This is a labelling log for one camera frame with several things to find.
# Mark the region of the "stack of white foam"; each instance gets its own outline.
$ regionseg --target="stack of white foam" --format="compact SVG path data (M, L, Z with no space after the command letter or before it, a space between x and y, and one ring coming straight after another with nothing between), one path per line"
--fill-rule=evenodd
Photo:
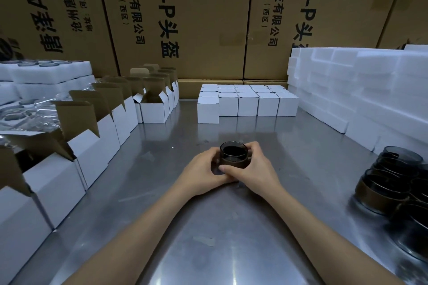
M203 84L198 123L218 123L219 116L296 116L298 101L280 85Z
M293 49L288 84L299 106L367 149L428 157L428 45Z
M89 61L26 60L0 63L0 104L22 99L52 98L95 82Z

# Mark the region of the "metal table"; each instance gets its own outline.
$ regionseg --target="metal table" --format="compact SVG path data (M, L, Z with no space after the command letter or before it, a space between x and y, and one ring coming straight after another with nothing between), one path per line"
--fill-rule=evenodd
M352 197L376 155L301 109L296 117L221 117L218 125L198 125L190 101L180 101L165 124L136 127L12 284L60 284L154 203L193 156L229 140L260 142L282 185L316 217L408 284L428 284L427 265L396 247L387 220ZM184 206L138 283L322 281L276 212L235 183Z

